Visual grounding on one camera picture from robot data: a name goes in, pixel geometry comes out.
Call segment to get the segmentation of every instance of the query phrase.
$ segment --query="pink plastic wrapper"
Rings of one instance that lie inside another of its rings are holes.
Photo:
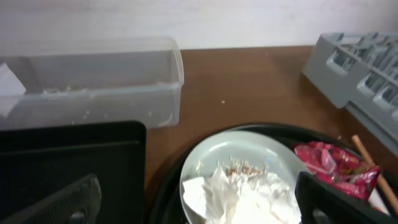
[[[346,150],[324,142],[309,142],[294,149],[308,169],[344,193],[367,200],[377,184],[379,166],[370,166]]]

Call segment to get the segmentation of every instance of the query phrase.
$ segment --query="brown table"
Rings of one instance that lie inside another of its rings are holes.
[[[341,136],[349,144],[350,137],[359,134],[375,162],[398,172],[398,158],[300,74],[311,51],[312,47],[183,50],[180,122],[148,131],[146,211],[163,176],[189,146],[242,123],[293,124]]]

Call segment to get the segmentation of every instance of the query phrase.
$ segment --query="wooden stick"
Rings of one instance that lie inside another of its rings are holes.
[[[375,166],[375,163],[373,162],[372,157],[369,155],[368,151],[366,150],[365,146],[362,144],[359,137],[357,135],[354,135],[352,137],[352,140],[353,140],[356,148],[358,149],[358,151],[365,158],[366,162],[368,162],[372,166]],[[390,185],[387,183],[387,181],[385,180],[385,178],[383,177],[382,174],[379,175],[379,178],[377,179],[377,183],[379,184],[380,188],[383,190],[388,201],[390,202],[391,206],[393,207],[395,213],[398,215],[398,200],[396,198],[396,195],[392,191]]]

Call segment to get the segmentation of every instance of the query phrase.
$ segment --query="round black tray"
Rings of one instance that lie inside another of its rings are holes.
[[[275,124],[275,123],[244,124],[232,128],[226,128],[217,131],[215,133],[222,131],[250,131],[254,133],[264,134],[266,136],[275,139],[276,141],[279,141],[280,143],[287,146],[291,150],[293,150],[293,146],[295,144],[301,142],[323,141],[345,148],[349,151],[352,151],[353,153],[356,154],[358,153],[356,150],[348,148],[342,142],[339,142],[338,140],[333,139],[329,136],[326,136],[324,134],[309,129],[299,128],[296,126],[291,126],[286,124]],[[158,193],[156,195],[155,201],[150,211],[148,217],[149,224],[188,223],[187,219],[185,218],[180,202],[180,195],[179,195],[180,172],[183,166],[183,162],[185,161],[185,158],[199,142],[197,142],[194,146],[192,146],[190,150],[188,150],[187,153],[183,155],[167,173],[162,185],[159,187]],[[398,179],[396,177],[391,178],[392,174],[385,174],[383,172],[383,175],[385,176],[387,181],[389,181],[393,189],[394,186],[398,186],[397,183]],[[392,211],[391,206],[387,202],[385,195],[382,193],[380,189],[378,189],[378,191],[381,194],[381,197],[384,203],[386,204],[387,208],[389,209],[390,213],[393,214],[394,212]]]

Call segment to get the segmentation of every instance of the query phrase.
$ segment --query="crumpled white napkin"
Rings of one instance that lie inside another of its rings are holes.
[[[232,174],[218,167],[212,177],[183,182],[184,202],[207,224],[300,222],[293,191],[276,174]]]

